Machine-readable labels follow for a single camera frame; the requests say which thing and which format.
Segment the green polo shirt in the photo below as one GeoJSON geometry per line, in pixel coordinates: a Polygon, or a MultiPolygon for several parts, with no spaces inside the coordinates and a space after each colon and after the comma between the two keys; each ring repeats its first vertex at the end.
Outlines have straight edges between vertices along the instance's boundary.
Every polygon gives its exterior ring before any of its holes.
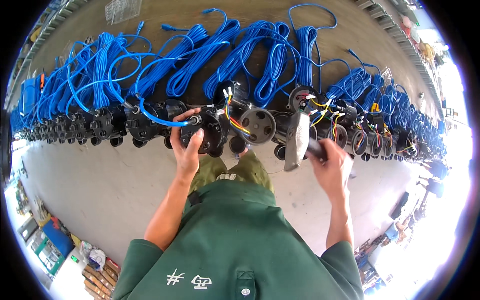
{"type": "Polygon", "coordinates": [[[219,180],[198,193],[165,252],[131,241],[114,300],[363,299],[351,245],[316,256],[271,191],[219,180]]]}

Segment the bolt hole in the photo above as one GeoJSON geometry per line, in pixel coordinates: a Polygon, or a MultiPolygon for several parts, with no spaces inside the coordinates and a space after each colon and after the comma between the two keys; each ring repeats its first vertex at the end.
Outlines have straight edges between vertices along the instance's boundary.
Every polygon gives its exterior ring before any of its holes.
{"type": "Polygon", "coordinates": [[[241,123],[241,125],[242,125],[243,127],[247,127],[248,124],[250,124],[250,120],[249,120],[248,118],[244,118],[243,121],[242,121],[242,123],[241,123]]]}
{"type": "Polygon", "coordinates": [[[265,114],[261,111],[258,111],[256,114],[257,118],[259,118],[260,120],[263,120],[265,119],[265,114]]]}
{"type": "Polygon", "coordinates": [[[270,126],[265,126],[264,128],[264,134],[269,135],[272,132],[272,127],[270,126]]]}

